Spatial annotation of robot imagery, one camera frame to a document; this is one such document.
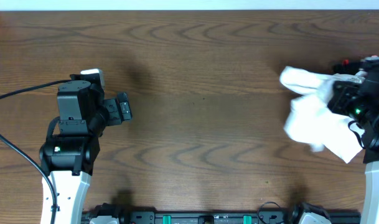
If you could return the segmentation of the white printed t-shirt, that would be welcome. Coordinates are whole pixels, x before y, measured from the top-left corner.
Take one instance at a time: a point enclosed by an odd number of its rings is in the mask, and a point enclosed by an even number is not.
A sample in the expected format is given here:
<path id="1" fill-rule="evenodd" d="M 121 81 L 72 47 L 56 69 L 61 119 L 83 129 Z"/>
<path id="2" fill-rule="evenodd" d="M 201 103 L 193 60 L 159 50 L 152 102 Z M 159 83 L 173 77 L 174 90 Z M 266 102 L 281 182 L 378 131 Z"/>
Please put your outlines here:
<path id="1" fill-rule="evenodd" d="M 307 70 L 285 67 L 279 81 L 289 90 L 300 94 L 291 100 L 291 112 L 284 125 L 286 134 L 294 141 L 310 145 L 312 151 L 329 149 L 344 162 L 349 163 L 362 147 L 356 135 L 364 130 L 352 125 L 352 118 L 331 112 L 327 104 L 333 96 L 333 84 L 345 81 L 361 84 L 364 78 L 358 74 L 320 74 Z"/>

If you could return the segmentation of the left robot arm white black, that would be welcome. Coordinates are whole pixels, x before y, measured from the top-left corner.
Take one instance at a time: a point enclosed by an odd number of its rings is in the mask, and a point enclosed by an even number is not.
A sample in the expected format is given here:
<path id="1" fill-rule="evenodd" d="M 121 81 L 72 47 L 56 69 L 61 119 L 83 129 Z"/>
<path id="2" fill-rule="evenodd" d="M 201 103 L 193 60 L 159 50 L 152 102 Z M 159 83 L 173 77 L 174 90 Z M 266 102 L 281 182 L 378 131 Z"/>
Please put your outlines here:
<path id="1" fill-rule="evenodd" d="M 99 138 L 108 126 L 131 120 L 126 93 L 105 98 L 98 83 L 74 80 L 59 86 L 59 117 L 40 148 L 45 172 L 41 223 L 80 223 Z"/>

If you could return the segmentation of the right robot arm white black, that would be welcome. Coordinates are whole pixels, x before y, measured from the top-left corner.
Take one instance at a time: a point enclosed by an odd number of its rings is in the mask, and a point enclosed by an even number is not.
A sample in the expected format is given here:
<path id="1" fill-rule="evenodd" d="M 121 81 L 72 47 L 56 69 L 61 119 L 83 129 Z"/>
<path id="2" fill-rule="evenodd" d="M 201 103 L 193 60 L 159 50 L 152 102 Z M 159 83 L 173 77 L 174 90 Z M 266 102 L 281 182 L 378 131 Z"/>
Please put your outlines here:
<path id="1" fill-rule="evenodd" d="M 364 130 L 357 135 L 365 150 L 366 193 L 361 223 L 379 223 L 379 57 L 376 55 L 360 61 L 345 60 L 333 66 L 334 72 L 351 75 L 365 72 L 361 84 L 349 81 L 334 82 L 333 97 L 327 104 L 335 113 L 348 116 Z"/>

